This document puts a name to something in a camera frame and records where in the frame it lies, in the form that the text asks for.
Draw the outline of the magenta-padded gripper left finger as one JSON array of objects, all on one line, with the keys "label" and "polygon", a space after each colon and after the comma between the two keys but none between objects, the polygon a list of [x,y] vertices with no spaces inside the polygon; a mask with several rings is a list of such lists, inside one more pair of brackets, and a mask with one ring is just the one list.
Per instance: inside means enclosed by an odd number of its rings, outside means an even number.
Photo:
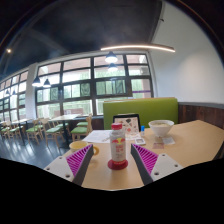
[{"label": "magenta-padded gripper left finger", "polygon": [[44,170],[81,186],[93,155],[93,145],[90,144],[67,157],[57,157]]}]

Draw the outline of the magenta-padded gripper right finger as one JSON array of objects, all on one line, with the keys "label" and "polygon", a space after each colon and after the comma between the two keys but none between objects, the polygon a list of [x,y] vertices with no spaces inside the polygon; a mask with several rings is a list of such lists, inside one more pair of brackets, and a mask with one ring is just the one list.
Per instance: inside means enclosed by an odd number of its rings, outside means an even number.
[{"label": "magenta-padded gripper right finger", "polygon": [[166,153],[156,153],[136,144],[131,145],[133,156],[144,185],[148,185],[182,169],[182,166]]}]

